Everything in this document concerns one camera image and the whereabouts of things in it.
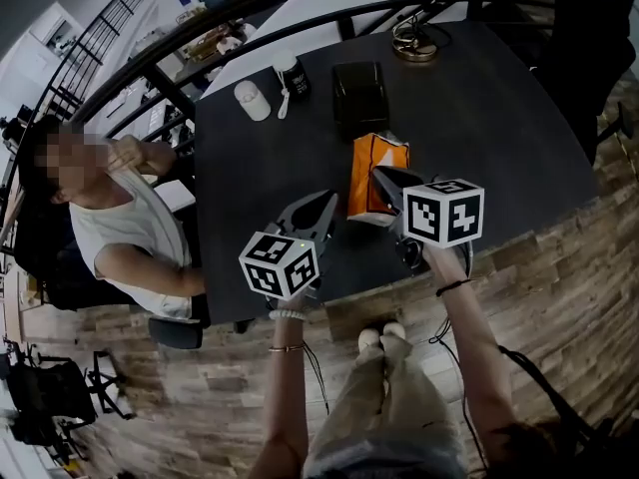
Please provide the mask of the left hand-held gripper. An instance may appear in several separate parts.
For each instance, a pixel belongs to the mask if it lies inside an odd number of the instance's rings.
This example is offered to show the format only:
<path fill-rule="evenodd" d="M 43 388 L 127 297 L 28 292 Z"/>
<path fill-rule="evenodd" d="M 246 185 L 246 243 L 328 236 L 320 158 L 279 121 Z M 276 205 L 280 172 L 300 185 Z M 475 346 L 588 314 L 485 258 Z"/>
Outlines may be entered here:
<path fill-rule="evenodd" d="M 321 255 L 338 202 L 324 190 L 288 205 L 265 229 L 243 231 L 238 260 L 251 291 L 288 301 L 321 283 Z"/>

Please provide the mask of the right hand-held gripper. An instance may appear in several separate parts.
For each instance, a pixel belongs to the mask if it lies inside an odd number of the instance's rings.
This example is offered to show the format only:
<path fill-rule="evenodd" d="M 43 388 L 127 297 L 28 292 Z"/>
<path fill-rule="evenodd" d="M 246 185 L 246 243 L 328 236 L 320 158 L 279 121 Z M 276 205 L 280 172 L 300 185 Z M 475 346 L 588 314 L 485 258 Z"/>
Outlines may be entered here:
<path fill-rule="evenodd" d="M 382 202 L 401 218 L 400 237 L 439 249 L 459 247 L 466 272 L 473 265 L 473 242 L 482 237 L 485 189 L 463 179 L 429 184 L 410 169 L 377 166 L 373 185 Z"/>

